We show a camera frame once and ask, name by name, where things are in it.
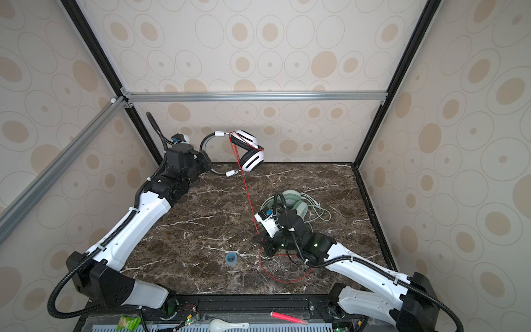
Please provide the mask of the white black headphones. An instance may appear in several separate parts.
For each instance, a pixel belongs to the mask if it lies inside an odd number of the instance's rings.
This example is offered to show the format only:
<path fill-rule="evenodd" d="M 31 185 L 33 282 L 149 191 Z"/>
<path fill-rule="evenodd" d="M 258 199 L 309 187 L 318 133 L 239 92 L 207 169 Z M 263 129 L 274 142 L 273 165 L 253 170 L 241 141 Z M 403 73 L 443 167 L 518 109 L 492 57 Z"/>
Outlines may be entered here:
<path fill-rule="evenodd" d="M 208 134 L 200 144 L 200 151 L 206 152 L 208 142 L 214 137 L 228 137 L 232 151 L 236 154 L 238 170 L 220 173 L 211 166 L 210 172 L 221 177 L 232 177 L 238 172 L 252 172 L 265 161 L 264 148 L 258 144 L 257 138 L 247 131 L 236 130 L 231 132 L 215 131 Z"/>

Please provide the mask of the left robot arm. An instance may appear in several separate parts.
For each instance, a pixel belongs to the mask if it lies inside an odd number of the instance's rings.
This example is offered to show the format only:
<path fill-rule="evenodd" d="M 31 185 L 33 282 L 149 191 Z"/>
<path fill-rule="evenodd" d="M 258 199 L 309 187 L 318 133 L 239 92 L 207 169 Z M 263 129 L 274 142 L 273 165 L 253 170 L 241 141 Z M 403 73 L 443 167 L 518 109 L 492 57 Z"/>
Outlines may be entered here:
<path fill-rule="evenodd" d="M 139 188 L 128 213 L 85 253 L 74 252 L 66 261 L 69 272 L 52 290 L 47 303 L 51 317 L 69 319 L 101 308 L 138 307 L 173 318 L 178 311 L 176 294 L 164 286 L 123 275 L 130 254 L 154 224 L 189 192 L 205 172 L 212 170 L 210 157 L 196 151 L 184 134 L 166 138 L 150 112 L 149 123 L 162 141 L 165 155 L 155 173 Z M 92 307 L 63 312 L 57 307 L 61 290 L 73 282 L 76 290 L 94 300 Z"/>

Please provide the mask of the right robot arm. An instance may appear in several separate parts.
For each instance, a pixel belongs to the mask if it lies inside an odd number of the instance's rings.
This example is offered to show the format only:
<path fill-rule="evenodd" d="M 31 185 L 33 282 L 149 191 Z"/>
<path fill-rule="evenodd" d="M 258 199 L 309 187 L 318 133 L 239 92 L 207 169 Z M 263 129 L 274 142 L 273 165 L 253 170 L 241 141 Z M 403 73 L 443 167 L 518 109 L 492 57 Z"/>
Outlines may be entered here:
<path fill-rule="evenodd" d="M 435 331 L 439 313 L 444 312 L 455 329 L 463 331 L 460 318 L 437 298 L 426 276 L 384 268 L 313 231 L 304 221 L 307 210 L 302 194 L 294 190 L 276 193 L 254 216 L 255 225 L 263 227 L 254 240 L 268 257 L 280 250 L 294 252 L 308 268 L 326 268 L 363 286 L 364 290 L 355 290 L 340 284 L 330 292 L 329 307 L 335 317 L 363 315 L 398 331 Z"/>

